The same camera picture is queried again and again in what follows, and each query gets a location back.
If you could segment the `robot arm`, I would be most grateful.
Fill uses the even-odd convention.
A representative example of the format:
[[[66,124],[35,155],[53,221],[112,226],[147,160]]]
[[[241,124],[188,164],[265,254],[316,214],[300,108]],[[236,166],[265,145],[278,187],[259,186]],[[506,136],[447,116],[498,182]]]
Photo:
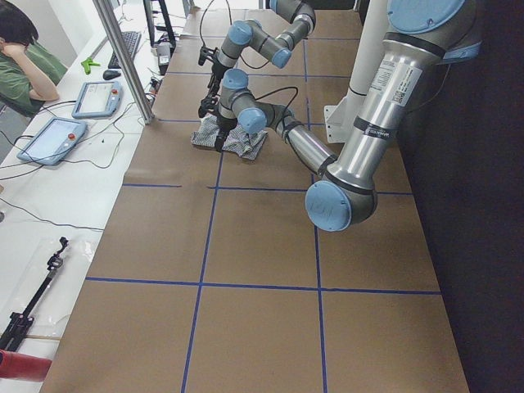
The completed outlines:
[[[271,1],[269,5],[273,12],[290,24],[279,35],[271,36],[257,20],[235,20],[221,47],[201,47],[198,65],[212,62],[206,100],[217,96],[226,71],[237,64],[245,48],[252,48],[266,61],[282,69],[291,59],[296,45],[314,32],[315,10],[306,1]]]
[[[272,36],[257,20],[234,21],[218,48],[202,47],[199,63],[210,61],[212,74],[199,116],[214,115],[219,126],[215,149],[221,151],[230,131],[273,129],[318,177],[307,191],[305,208],[314,225],[342,231],[369,218],[377,207],[373,175],[395,138],[407,105],[424,71],[435,65],[466,61],[481,46],[482,1],[375,1],[368,15],[384,20],[381,60],[360,106],[348,99],[327,109],[326,122],[338,116],[347,132],[340,154],[333,153],[285,106],[261,102],[237,67],[251,48],[277,67],[284,67],[296,45],[315,29],[308,1],[273,1],[271,9],[287,23]]]

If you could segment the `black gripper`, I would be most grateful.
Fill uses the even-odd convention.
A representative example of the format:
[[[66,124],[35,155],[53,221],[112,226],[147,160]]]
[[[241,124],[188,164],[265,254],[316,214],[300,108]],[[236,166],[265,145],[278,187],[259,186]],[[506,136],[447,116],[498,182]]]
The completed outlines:
[[[233,116],[230,110],[224,109],[219,104],[219,98],[216,97],[219,91],[219,83],[211,80],[208,85],[207,97],[201,100],[198,115],[201,118],[199,133],[212,135],[217,133],[215,139],[215,150],[222,152],[226,137],[237,127],[237,118]]]
[[[219,49],[202,46],[199,53],[198,65],[203,66],[206,61],[212,63],[211,77],[207,88],[219,88],[225,73],[225,66],[219,61]]]

